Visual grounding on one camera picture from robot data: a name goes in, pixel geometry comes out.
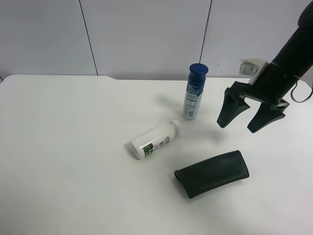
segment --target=plastic bottle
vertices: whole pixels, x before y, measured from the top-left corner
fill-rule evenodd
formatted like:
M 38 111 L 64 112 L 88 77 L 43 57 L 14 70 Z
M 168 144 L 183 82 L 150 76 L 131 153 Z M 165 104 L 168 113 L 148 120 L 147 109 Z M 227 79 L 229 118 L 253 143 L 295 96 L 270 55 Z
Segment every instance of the plastic bottle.
M 205 77 L 209 69 L 203 64 L 193 64 L 189 67 L 190 74 L 182 115 L 188 120 L 195 119 L 200 107 Z
M 131 141 L 132 151 L 138 159 L 143 159 L 166 146 L 180 131 L 181 123 L 176 120 L 157 126 L 134 138 Z

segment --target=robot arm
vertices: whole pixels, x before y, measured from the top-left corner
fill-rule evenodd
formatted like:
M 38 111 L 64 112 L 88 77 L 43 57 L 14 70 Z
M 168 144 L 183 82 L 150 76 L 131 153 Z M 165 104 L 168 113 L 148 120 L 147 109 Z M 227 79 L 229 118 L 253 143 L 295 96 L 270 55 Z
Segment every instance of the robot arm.
M 299 28 L 252 85 L 234 82 L 225 90 L 224 103 L 217 120 L 222 128 L 250 108 L 245 103 L 246 97 L 261 102 L 248 125 L 252 133 L 285 117 L 283 111 L 289 104 L 282 97 L 313 65 L 313 1 L 301 14 L 298 25 Z

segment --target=green label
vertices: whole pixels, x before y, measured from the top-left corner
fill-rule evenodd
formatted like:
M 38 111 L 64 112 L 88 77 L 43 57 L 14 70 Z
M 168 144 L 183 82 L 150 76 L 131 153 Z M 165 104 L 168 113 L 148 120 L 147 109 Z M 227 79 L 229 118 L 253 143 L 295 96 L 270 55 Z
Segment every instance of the green label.
M 146 157 L 153 153 L 153 144 L 148 144 L 143 147 L 143 151 L 145 152 Z

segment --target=white table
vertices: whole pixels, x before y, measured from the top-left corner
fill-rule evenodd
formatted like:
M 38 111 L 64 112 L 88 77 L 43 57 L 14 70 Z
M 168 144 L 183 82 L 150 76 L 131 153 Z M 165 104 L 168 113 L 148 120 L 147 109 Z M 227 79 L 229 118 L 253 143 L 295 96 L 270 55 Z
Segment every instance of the white table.
M 313 99 L 252 134 L 259 103 L 217 123 L 234 79 L 208 78 L 200 113 L 181 116 L 186 81 L 13 75 L 0 85 L 1 235 L 294 235 L 313 231 Z M 295 92 L 305 98 L 300 82 Z M 124 145 L 182 120 L 166 148 Z M 239 149 L 250 172 L 189 200 L 174 171 Z

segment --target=bottle cap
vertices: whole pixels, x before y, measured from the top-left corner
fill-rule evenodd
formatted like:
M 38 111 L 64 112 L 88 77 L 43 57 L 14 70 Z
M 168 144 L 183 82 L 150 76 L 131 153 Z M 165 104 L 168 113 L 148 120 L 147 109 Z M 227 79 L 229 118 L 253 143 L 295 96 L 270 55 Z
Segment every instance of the bottle cap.
M 196 79 L 200 81 L 205 81 L 206 74 L 209 72 L 208 67 L 200 63 L 192 64 L 189 67 L 189 70 L 189 79 Z
M 182 125 L 181 125 L 181 123 L 179 121 L 173 120 L 170 123 L 174 124 L 177 127 L 178 133 L 182 131 Z

